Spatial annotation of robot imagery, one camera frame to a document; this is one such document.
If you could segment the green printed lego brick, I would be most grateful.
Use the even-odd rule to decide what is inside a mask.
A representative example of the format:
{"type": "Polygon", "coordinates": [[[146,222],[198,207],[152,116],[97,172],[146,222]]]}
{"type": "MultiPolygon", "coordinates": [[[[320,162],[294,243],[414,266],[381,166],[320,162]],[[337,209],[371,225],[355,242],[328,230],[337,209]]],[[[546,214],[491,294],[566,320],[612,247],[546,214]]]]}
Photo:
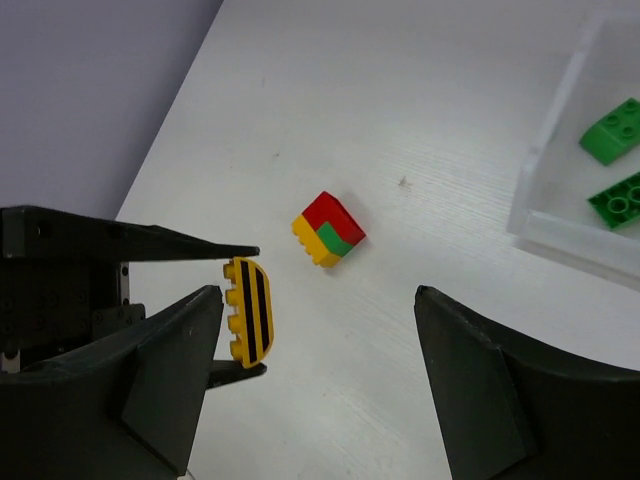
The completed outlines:
{"type": "Polygon", "coordinates": [[[639,219],[639,173],[608,187],[588,199],[588,203],[610,230],[639,219]]]}
{"type": "Polygon", "coordinates": [[[583,134],[580,147],[604,166],[609,166],[639,145],[639,101],[622,102],[583,134]]]}

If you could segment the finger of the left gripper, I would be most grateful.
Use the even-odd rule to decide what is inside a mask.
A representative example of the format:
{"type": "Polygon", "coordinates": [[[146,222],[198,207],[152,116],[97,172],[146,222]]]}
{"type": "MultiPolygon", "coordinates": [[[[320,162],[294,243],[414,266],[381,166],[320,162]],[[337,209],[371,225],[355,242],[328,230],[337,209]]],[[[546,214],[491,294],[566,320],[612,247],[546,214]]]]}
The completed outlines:
{"type": "Polygon", "coordinates": [[[233,360],[213,360],[209,369],[207,389],[210,390],[256,378],[266,371],[267,366],[263,363],[244,368],[241,363],[233,360]]]}

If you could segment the red yellow green lego stack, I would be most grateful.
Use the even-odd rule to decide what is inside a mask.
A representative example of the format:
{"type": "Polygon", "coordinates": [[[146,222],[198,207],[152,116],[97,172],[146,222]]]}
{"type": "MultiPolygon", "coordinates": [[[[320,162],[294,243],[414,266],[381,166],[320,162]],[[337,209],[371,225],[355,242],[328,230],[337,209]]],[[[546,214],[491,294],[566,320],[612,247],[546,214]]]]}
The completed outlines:
{"type": "Polygon", "coordinates": [[[327,191],[296,217],[291,228],[313,263],[323,268],[333,268],[366,238],[348,210],[327,191]]]}

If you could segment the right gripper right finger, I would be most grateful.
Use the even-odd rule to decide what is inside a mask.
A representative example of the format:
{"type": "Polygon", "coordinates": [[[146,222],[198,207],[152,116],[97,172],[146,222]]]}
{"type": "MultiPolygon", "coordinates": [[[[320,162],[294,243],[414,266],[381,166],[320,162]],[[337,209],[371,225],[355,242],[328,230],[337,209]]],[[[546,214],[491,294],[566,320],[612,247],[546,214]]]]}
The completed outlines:
{"type": "Polygon", "coordinates": [[[455,479],[636,479],[639,373],[587,359],[421,286],[415,318],[455,479]]]}

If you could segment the yellow striped lego brick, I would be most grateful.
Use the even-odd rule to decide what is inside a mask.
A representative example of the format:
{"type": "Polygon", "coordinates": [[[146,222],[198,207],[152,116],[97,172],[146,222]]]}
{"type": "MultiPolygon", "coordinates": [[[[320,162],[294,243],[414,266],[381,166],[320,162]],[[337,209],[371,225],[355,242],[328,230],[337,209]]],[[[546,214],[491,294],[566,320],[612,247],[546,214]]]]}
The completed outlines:
{"type": "Polygon", "coordinates": [[[235,335],[230,352],[244,369],[250,369],[264,360],[274,343],[269,278],[260,265],[244,257],[225,264],[223,275],[232,286],[225,292],[225,302],[233,309],[227,320],[235,335]]]}

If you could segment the clear divided sorting tray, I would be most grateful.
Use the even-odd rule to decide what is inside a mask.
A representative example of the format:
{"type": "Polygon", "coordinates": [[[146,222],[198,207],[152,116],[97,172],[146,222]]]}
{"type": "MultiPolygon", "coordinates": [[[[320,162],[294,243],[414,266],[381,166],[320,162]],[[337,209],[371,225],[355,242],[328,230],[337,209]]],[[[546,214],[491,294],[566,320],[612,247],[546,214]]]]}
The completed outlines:
{"type": "Polygon", "coordinates": [[[507,230],[518,247],[639,287],[639,14],[584,26],[523,162],[507,230]]]}

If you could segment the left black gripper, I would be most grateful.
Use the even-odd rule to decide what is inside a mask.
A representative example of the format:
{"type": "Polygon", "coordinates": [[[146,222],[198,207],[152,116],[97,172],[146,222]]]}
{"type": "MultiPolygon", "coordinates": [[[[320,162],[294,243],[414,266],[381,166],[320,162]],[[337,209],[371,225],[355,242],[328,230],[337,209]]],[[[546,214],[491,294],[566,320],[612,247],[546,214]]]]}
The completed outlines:
{"type": "Polygon", "coordinates": [[[1,370],[28,365],[146,317],[129,293],[129,261],[254,257],[157,225],[123,225],[33,206],[1,211],[1,370]]]}

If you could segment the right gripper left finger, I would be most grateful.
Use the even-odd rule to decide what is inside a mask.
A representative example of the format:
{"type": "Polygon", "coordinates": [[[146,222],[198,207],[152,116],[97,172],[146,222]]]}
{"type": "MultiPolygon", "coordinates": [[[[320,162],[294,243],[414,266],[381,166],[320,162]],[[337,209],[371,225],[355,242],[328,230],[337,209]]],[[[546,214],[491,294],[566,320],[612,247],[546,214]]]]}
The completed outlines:
{"type": "Polygon", "coordinates": [[[69,353],[1,377],[4,479],[185,475],[223,302],[205,286],[69,353]]]}

